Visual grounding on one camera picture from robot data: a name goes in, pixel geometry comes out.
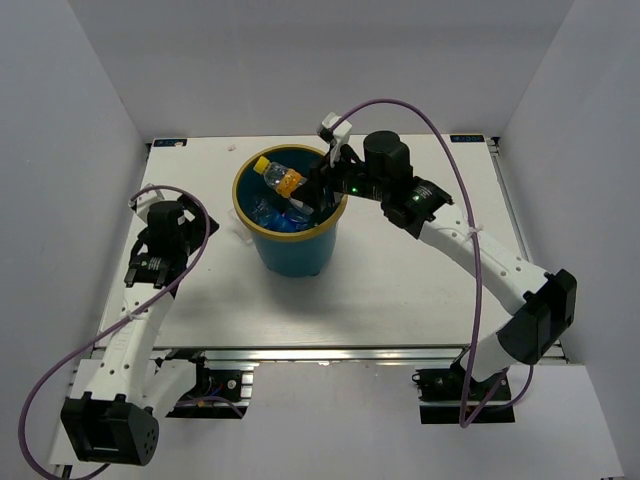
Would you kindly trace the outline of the small clear blue label bottle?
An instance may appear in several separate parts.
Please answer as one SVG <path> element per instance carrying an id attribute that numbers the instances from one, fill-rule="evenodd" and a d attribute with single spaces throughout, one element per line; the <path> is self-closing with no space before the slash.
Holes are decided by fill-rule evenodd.
<path id="1" fill-rule="evenodd" d="M 294 198 L 289 199 L 284 216 L 295 227 L 296 231 L 308 230 L 316 226 L 313 218 L 314 210 Z"/>

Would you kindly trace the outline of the yellow cap bottle off table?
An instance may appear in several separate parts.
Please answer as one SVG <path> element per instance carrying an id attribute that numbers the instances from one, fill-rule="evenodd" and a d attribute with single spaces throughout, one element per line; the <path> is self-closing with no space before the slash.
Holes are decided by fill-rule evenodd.
<path id="1" fill-rule="evenodd" d="M 298 171 L 273 162 L 265 156 L 256 160 L 253 170 L 263 178 L 269 188 L 286 199 L 306 182 L 306 178 Z"/>

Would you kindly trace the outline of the large blue label water bottle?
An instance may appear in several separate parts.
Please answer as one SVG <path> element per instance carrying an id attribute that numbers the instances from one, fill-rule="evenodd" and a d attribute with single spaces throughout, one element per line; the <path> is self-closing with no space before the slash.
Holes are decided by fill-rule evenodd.
<path id="1" fill-rule="evenodd" d="M 249 218 L 256 225 L 266 230 L 280 233 L 293 233 L 295 231 L 294 225 L 288 218 L 265 199 L 253 199 Z"/>

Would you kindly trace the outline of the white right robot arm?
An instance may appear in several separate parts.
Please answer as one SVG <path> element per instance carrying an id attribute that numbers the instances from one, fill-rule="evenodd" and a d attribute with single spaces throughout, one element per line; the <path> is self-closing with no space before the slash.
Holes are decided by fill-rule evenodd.
<path id="1" fill-rule="evenodd" d="M 358 156 L 346 137 L 323 129 L 329 150 L 313 163 L 293 198 L 322 211 L 345 195 L 377 201 L 396 227 L 439 250 L 499 301 L 510 319 L 468 348 L 453 363 L 451 384 L 472 399 L 488 380 L 515 363 L 536 364 L 574 321 L 577 280 L 561 269 L 552 274 L 508 251 L 470 224 L 452 196 L 414 174 L 409 147 L 398 134 L 377 131 Z"/>

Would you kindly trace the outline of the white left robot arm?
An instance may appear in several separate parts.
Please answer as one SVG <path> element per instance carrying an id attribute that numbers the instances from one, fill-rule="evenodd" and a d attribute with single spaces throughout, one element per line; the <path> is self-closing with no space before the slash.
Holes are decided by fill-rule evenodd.
<path id="1" fill-rule="evenodd" d="M 199 399 L 211 387 L 211 374 L 187 360 L 172 360 L 152 377 L 147 371 L 188 259 L 218 225 L 186 195 L 153 200 L 138 215 L 145 227 L 124 276 L 121 312 L 127 322 L 111 334 L 81 397 L 66 399 L 61 411 L 74 453 L 84 462 L 147 465 L 160 420 L 183 394 Z"/>

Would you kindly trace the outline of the teal bin with yellow rim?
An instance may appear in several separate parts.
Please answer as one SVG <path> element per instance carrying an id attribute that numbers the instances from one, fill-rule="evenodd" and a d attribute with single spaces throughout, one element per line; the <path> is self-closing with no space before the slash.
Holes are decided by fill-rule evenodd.
<path id="1" fill-rule="evenodd" d="M 261 228 L 249 218 L 253 199 L 265 199 L 283 214 L 289 200 L 269 188 L 263 178 L 253 170 L 260 156 L 306 176 L 312 163 L 320 160 L 323 153 L 316 148 L 297 144 L 270 147 L 245 162 L 237 172 L 232 187 L 234 210 L 250 230 L 253 243 L 265 266 L 272 272 L 286 277 L 316 276 L 333 254 L 338 222 L 346 209 L 347 199 L 343 198 L 338 209 L 328 218 L 319 218 L 313 214 L 316 226 L 311 229 L 280 233 Z"/>

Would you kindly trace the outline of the clear apple juice bottle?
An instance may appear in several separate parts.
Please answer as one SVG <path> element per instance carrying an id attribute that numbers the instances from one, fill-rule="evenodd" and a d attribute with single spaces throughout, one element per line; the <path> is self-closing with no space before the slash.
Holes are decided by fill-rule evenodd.
<path id="1" fill-rule="evenodd" d="M 229 229 L 233 232 L 233 234 L 245 245 L 252 245 L 253 239 L 251 236 L 250 230 L 241 222 L 236 212 L 231 209 L 228 212 L 228 217 L 230 221 Z"/>

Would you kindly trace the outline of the blue sticker left corner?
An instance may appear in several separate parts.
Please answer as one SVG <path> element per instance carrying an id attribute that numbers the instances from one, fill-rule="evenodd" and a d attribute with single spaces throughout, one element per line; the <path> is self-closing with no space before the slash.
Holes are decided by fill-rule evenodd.
<path id="1" fill-rule="evenodd" d="M 187 144 L 186 138 L 155 139 L 152 146 L 154 148 L 174 148 L 174 147 L 184 147 L 186 144 Z"/>

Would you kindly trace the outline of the blue sticker corner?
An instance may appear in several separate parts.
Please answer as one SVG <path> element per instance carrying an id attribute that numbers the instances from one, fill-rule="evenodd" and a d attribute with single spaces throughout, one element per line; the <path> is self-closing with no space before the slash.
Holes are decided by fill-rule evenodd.
<path id="1" fill-rule="evenodd" d="M 452 143 L 484 143 L 485 138 L 482 134 L 451 134 L 450 141 Z"/>
<path id="2" fill-rule="evenodd" d="M 186 138 L 155 139 L 152 146 L 154 148 L 174 148 L 174 147 L 184 147 L 186 144 L 187 144 Z"/>

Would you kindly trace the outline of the blue sticker right corner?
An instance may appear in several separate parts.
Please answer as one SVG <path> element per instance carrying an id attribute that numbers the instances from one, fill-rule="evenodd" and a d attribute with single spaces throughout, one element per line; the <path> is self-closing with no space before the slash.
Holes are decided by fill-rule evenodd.
<path id="1" fill-rule="evenodd" d="M 452 143 L 484 143 L 485 138 L 482 134 L 451 134 L 450 141 Z"/>

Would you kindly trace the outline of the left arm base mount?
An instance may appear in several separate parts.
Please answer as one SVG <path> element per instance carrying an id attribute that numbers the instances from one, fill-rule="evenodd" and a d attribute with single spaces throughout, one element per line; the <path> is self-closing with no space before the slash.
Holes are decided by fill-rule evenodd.
<path id="1" fill-rule="evenodd" d="M 220 360 L 212 352 L 195 349 L 170 350 L 156 364 L 160 367 L 173 360 L 194 364 L 196 383 L 180 397 L 168 418 L 240 419 L 246 413 L 252 395 L 253 364 Z"/>

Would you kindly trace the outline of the aluminium front rail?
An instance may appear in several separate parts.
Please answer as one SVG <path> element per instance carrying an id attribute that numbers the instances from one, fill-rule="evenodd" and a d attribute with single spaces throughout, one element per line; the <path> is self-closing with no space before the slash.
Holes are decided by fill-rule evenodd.
<path id="1" fill-rule="evenodd" d="M 449 363 L 461 352 L 459 345 L 451 346 L 358 346 L 358 347 L 190 347 L 189 351 L 203 352 L 211 361 L 230 362 L 426 362 Z"/>

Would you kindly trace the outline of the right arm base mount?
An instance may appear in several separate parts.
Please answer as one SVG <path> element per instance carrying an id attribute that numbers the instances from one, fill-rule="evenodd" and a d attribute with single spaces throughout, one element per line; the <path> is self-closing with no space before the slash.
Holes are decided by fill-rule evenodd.
<path id="1" fill-rule="evenodd" d="M 463 376 L 449 368 L 416 370 L 412 381 L 418 389 L 420 421 L 423 425 L 455 425 L 459 423 Z M 474 419 L 478 424 L 509 424 L 515 422 L 509 382 L 502 379 L 487 405 Z"/>

